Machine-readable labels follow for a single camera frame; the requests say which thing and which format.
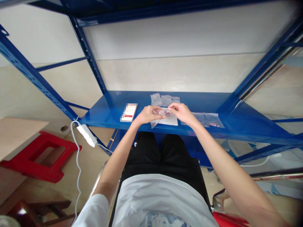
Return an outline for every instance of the small clear plastic bag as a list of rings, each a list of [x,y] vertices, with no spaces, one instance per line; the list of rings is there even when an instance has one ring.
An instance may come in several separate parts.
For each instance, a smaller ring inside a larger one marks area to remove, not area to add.
[[[168,107],[171,104],[170,95],[161,96],[162,107]]]
[[[204,113],[205,119],[210,126],[225,128],[217,113]]]
[[[170,101],[171,101],[171,103],[173,103],[173,102],[180,103],[180,97],[178,97],[178,96],[171,96],[170,97]]]
[[[164,110],[158,110],[158,109],[155,109],[153,110],[154,114],[159,114],[159,115],[164,115],[165,116],[165,111]],[[161,119],[156,119],[156,120],[153,120],[151,121],[151,128],[153,129],[160,121]]]
[[[159,93],[155,93],[151,95],[151,105],[152,106],[161,106],[162,105],[162,100],[161,96]]]
[[[208,127],[209,125],[204,117],[203,113],[193,113],[193,115],[195,115],[195,117],[197,118],[197,120],[204,126],[204,127]]]

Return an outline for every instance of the blue metal shelf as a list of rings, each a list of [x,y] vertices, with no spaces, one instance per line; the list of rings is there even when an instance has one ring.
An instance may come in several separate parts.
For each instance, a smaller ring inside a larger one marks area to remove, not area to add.
[[[120,122],[126,104],[138,103],[136,117],[145,106],[150,105],[150,95],[154,93],[154,91],[108,91],[82,117],[80,122],[94,127],[127,130],[130,123]],[[284,145],[289,143],[303,144],[301,139],[294,137],[244,102],[230,112],[228,109],[222,109],[222,105],[226,105],[226,101],[230,102],[231,97],[238,100],[233,94],[204,92],[161,92],[161,94],[179,96],[181,102],[185,103],[193,112],[219,113],[225,129],[213,126],[207,128],[215,138]],[[178,126],[158,124],[153,129],[151,129],[150,124],[144,124],[139,130],[195,135],[189,126],[181,125],[180,121],[178,124]]]
[[[102,75],[85,37],[82,28],[83,26],[218,9],[266,1],[269,0],[34,1],[29,4],[66,14],[69,17],[85,57],[36,69],[9,41],[7,38],[9,33],[1,25],[0,52],[71,120],[78,119],[77,114],[70,108],[70,106],[74,106],[89,110],[82,119],[79,118],[81,123],[87,124],[88,126],[119,129],[115,130],[113,134],[113,137],[116,135],[115,141],[110,142],[108,145],[108,147],[111,146],[111,149],[114,149],[130,125],[130,123],[120,122],[120,117],[126,103],[138,103],[136,114],[139,114],[144,106],[150,104],[150,94],[155,92],[107,91]],[[28,3],[29,1],[0,0],[0,8],[22,2]],[[282,58],[286,53],[292,51],[295,47],[302,47],[302,34],[303,16],[297,15],[288,25],[287,29],[280,35],[278,41],[272,45],[268,53],[233,93],[161,92],[161,94],[179,96],[181,102],[186,103],[193,112],[219,113],[219,117],[223,122],[225,129],[212,126],[207,128],[215,138],[271,143],[271,145],[265,148],[255,150],[254,152],[236,158],[236,161],[239,163],[258,159],[295,147],[303,147],[302,135],[292,135],[275,123],[302,121],[302,119],[271,121],[239,99],[247,93],[251,86],[262,78],[264,72],[270,70],[276,64],[277,60]],[[103,93],[103,96],[91,109],[63,100],[39,73],[43,70],[85,59],[90,65],[95,79]],[[159,143],[161,143],[161,140],[166,133],[181,135],[190,154],[193,157],[199,158],[204,166],[211,167],[206,154],[190,127],[181,125],[179,122],[178,126],[157,125],[152,130],[150,124],[145,124],[140,127],[140,131],[154,132]]]

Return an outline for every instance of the red object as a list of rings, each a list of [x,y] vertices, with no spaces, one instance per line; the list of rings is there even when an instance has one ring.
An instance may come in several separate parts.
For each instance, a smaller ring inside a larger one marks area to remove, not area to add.
[[[223,213],[213,212],[215,220],[220,227],[248,227],[251,226],[245,219],[238,216],[229,216]]]
[[[50,166],[43,166],[34,162],[48,147],[65,147],[63,153]],[[75,143],[66,141],[48,132],[40,131],[38,136],[19,154],[10,161],[1,161],[0,166],[22,173],[25,176],[57,183],[62,179],[64,173],[60,171],[72,152],[77,151]]]

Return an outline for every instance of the t-shirt sleeve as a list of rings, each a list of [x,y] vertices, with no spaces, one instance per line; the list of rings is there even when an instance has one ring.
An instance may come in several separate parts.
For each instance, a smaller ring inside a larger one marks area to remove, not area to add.
[[[108,223],[108,207],[108,201],[104,195],[93,195],[84,205],[73,227],[106,226]]]

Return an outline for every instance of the smartphone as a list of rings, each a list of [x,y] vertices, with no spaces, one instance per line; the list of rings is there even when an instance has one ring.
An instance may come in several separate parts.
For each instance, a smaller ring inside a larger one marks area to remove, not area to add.
[[[138,104],[137,103],[128,103],[121,115],[120,121],[123,122],[132,122],[136,113]]]

